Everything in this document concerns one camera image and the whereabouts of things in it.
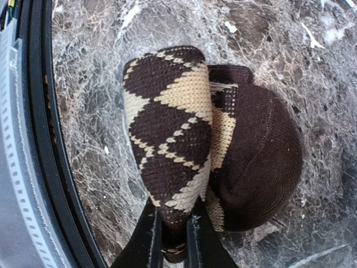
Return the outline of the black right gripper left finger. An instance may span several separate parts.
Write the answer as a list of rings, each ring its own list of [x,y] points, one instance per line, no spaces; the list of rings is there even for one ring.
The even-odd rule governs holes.
[[[161,268],[162,221],[154,205],[146,205],[134,232],[111,267],[115,268]]]

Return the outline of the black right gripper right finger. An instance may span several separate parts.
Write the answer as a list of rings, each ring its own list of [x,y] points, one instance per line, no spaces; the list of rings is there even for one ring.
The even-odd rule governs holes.
[[[187,221],[186,267],[236,268],[238,265],[221,244],[205,204],[198,199]]]

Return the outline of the brown argyle sock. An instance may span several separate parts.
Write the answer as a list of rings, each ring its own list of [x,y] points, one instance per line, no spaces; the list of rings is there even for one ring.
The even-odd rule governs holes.
[[[282,209],[302,172],[301,138],[286,104],[246,66],[209,65],[193,46],[123,68],[128,136],[163,224],[164,257],[186,255],[186,224],[202,200],[217,232],[259,227]]]

